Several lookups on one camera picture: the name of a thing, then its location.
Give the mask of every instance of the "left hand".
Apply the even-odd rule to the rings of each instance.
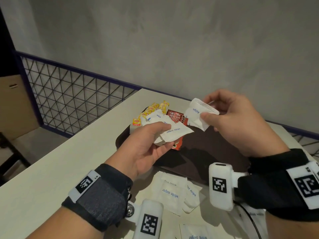
[[[172,148],[174,142],[167,142],[160,147],[153,144],[157,134],[170,128],[170,124],[163,122],[137,128],[105,163],[135,180],[138,175],[146,173],[156,160]]]

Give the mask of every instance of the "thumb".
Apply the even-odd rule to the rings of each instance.
[[[202,112],[200,114],[201,119],[203,119],[208,125],[217,126],[219,123],[220,116],[208,112]]]

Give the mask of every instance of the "right hand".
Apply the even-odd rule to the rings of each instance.
[[[287,145],[266,123],[244,96],[219,89],[203,100],[224,115],[207,112],[201,118],[247,157],[265,157],[289,151]]]

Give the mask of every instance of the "brown tray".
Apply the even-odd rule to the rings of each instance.
[[[205,132],[188,126],[194,132],[183,137],[179,151],[170,149],[154,164],[178,175],[188,177],[196,182],[208,185],[208,167],[214,162],[229,163],[235,172],[246,172],[249,167],[248,158],[237,148],[228,143],[213,127]],[[118,149],[130,135],[128,126],[116,139]]]

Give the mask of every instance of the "forearm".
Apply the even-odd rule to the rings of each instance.
[[[76,213],[61,207],[27,239],[102,239],[103,234]]]
[[[269,239],[315,239],[319,237],[319,222],[289,221],[266,213]]]

